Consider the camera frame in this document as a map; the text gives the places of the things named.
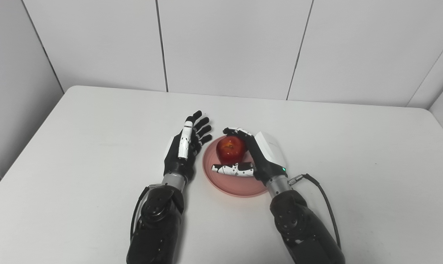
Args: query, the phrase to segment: wall seam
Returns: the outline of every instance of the wall seam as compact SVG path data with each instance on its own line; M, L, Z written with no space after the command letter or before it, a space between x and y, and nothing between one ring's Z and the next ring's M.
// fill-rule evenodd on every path
M59 83L60 90L62 90L62 94L65 94L65 91L63 90L62 84L59 81L59 77L57 76L57 73L55 72L55 69L53 68L52 62L50 62L49 55L45 51L44 44L42 44L41 37L39 37L39 33L37 33L36 26L34 25L34 22L32 22L32 18L29 14L29 11L26 8L26 4L24 4L24 0L21 0L22 6L24 7L24 10L26 11L27 17L29 18L29 22L31 22L32 28L34 29L34 32L36 33L37 39L39 40L39 43L41 44L42 50L44 51L45 57L47 58L47 61L49 62L50 68L52 69L53 75L55 76L57 82Z
M298 50L298 56L296 57L295 68L293 69L293 75L291 76L290 87L288 87L288 93L287 93L286 100L288 100L288 97L290 96L291 85L293 84L293 78L295 77L296 67L298 67L298 60L300 60L301 48L303 47L304 37L306 35L306 30L308 28L308 23L309 23L309 19L311 16L311 11L312 11L313 5L314 5L314 0L311 1L310 11L308 13L308 18L306 19L306 24L304 26L303 37L301 38L300 49Z
M159 5L158 0L155 0L156 3L156 16L158 18L158 29L159 29L159 40L161 42L161 55L163 57L163 70L164 70L164 81L166 83L166 92L169 92L167 85L167 75L166 75L166 59L164 57L164 47L163 47L163 34L161 33L161 19L159 18Z
M431 65L431 68L429 69L429 71L427 72L427 74L425 75L424 79L422 80L422 82L418 85L417 89L415 90L414 94L410 97L409 101L407 102L407 104L405 105L405 107L408 107L410 102L412 101L412 99L414 98L414 96L417 94L418 90L420 89L420 87L422 86L422 84L425 82L426 78L428 77L429 73L433 70L434 66L436 65L436 63L438 62L439 58L441 57L441 55L443 54L443 50L440 52L440 54L438 55L438 57L436 58L435 62L433 63L433 65ZM433 100L433 102L431 103L434 104L434 102L436 101L436 99L439 97L439 95Z

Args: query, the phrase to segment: gray wall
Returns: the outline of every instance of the gray wall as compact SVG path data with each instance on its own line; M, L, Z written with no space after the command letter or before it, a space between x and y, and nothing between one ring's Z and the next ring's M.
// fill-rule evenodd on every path
M20 0L0 0L0 177L63 95Z

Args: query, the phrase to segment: fingertip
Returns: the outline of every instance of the fingertip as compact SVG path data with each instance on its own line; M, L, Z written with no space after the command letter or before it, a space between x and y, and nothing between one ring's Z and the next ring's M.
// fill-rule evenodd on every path
M195 112L192 116L195 120L199 119L199 117L201 117L202 115L202 111L198 110L197 112Z

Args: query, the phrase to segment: cable connector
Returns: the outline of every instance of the cable connector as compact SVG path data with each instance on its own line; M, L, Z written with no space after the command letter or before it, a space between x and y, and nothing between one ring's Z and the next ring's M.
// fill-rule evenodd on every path
M300 174L296 177L292 177L290 180L288 180L288 185L293 186L293 184L299 182L304 178L304 174Z

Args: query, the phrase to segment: metal wrist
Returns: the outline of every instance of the metal wrist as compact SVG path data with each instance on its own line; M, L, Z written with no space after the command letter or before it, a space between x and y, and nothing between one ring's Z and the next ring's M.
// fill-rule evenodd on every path
M288 184L288 178L285 175L273 176L265 186L267 186L267 190L272 198L282 192L293 190L290 184Z
M179 189L181 192L186 185L186 179L181 174L176 172L166 173L163 177L162 185L170 185Z

